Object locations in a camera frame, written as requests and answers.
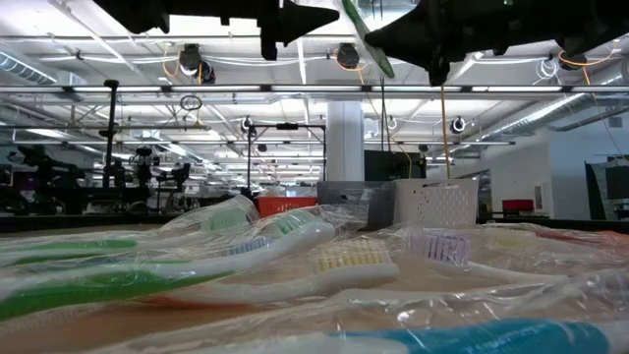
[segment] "white pillar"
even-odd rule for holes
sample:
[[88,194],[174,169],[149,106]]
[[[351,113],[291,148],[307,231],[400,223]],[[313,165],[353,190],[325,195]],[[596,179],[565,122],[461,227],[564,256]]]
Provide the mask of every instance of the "white pillar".
[[328,181],[365,181],[364,120],[360,101],[327,103]]

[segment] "white basket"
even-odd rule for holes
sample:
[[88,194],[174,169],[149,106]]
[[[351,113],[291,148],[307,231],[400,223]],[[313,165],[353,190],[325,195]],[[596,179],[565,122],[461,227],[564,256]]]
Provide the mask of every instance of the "white basket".
[[479,181],[408,179],[395,181],[394,222],[423,227],[476,224]]

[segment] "column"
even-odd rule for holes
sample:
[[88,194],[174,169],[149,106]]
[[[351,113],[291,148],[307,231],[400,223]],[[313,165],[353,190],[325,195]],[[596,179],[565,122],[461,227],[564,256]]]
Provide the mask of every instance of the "column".
[[328,181],[365,181],[364,120],[360,101],[327,103]]

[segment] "ceiling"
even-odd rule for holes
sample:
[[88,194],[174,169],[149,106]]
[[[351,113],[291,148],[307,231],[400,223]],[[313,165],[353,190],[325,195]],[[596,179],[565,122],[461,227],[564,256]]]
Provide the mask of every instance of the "ceiling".
[[[335,8],[333,0],[302,0],[298,3],[320,7]],[[72,15],[87,25],[95,34],[104,39],[109,49],[98,43],[82,25],[68,18],[46,0],[13,1],[0,0],[3,11],[0,13],[0,51],[10,50],[20,55],[30,65],[51,76],[61,72],[70,72],[82,78],[85,85],[102,85],[107,79],[118,80],[121,85],[196,85],[196,79],[176,71],[177,52],[184,43],[197,42],[201,54],[213,67],[216,83],[219,85],[377,85],[380,72],[370,59],[364,56],[361,72],[345,71],[339,67],[334,50],[341,42],[356,43],[354,28],[349,20],[341,20],[317,29],[286,48],[279,48],[277,62],[264,62],[259,55],[259,33],[255,21],[232,20],[229,27],[222,27],[215,18],[171,17],[171,32],[162,33],[152,29],[142,35],[130,35],[90,0],[67,1]],[[364,18],[372,30],[387,24],[405,11],[413,8],[411,0],[392,0],[391,11],[385,11],[382,19],[379,13],[374,18],[369,9],[364,9]],[[357,44],[360,52],[362,45]],[[629,40],[620,38],[618,42],[608,43],[588,53],[590,60],[608,58],[604,63],[591,69],[593,80],[598,72],[613,65],[623,58],[629,49]],[[549,53],[556,54],[560,48],[554,42],[541,42],[510,48],[503,57],[496,59],[491,52],[470,55],[462,63],[453,65],[448,85],[521,85],[543,86],[573,85],[583,81],[581,71],[564,71],[556,68],[556,60],[546,63],[543,59]],[[131,63],[123,63],[114,56],[115,52]],[[420,67],[415,67],[398,60],[391,60],[395,70],[395,79],[387,79],[387,85],[427,85],[428,75]],[[0,71],[0,85],[32,85],[17,76]],[[120,124],[145,125],[165,128],[186,125],[188,128],[195,121],[201,122],[205,129],[163,130],[160,139],[175,142],[190,141],[225,141],[238,140],[240,125],[244,117],[250,117],[255,123],[299,122],[324,124],[326,102],[337,99],[326,95],[269,96],[261,93],[239,94],[236,99],[231,94],[201,94],[203,108],[186,116],[180,111],[176,117],[171,110],[179,110],[181,95],[170,96],[155,94],[121,94],[116,109],[116,119]],[[59,99],[48,95],[14,94],[14,102],[33,105],[51,114],[47,124],[68,124],[71,117],[83,117],[80,124],[86,126],[104,126],[107,122],[109,107],[108,97],[99,94],[84,94],[82,102]],[[363,103],[366,117],[377,119],[381,113],[382,101],[379,94],[357,96]],[[509,96],[484,96],[483,99],[465,97],[465,99],[446,100],[447,120],[457,116],[464,117],[468,123],[468,135],[481,133],[496,122],[520,109],[544,100],[542,95],[535,98],[513,94]],[[72,104],[75,113],[72,115]],[[392,116],[391,134],[398,141],[442,139],[440,130],[441,103],[437,99],[413,97],[411,95],[385,97],[387,115]],[[4,117],[5,124],[15,124]],[[41,120],[34,123],[44,124]],[[47,139],[29,132],[19,132],[20,139]],[[69,132],[77,140],[88,137],[97,140],[94,132]],[[269,130],[263,136],[267,140],[311,140],[313,133],[306,130],[278,132]],[[138,132],[125,131],[116,140],[141,141]],[[189,145],[184,148],[196,156],[211,162],[229,164],[243,163],[238,157],[238,150],[243,147],[220,147]],[[320,145],[302,147],[269,147],[268,152],[260,155],[322,156]],[[313,166],[318,162],[313,159]],[[307,168],[308,173],[300,171],[299,177],[318,178],[319,168],[311,174],[308,161],[300,165],[287,166],[287,171]]]

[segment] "orange container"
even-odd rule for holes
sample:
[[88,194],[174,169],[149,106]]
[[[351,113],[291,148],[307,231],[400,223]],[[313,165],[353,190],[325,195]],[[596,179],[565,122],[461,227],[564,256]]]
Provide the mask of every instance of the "orange container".
[[258,197],[257,207],[259,215],[267,217],[299,207],[312,207],[316,205],[317,198],[289,198],[289,197]]

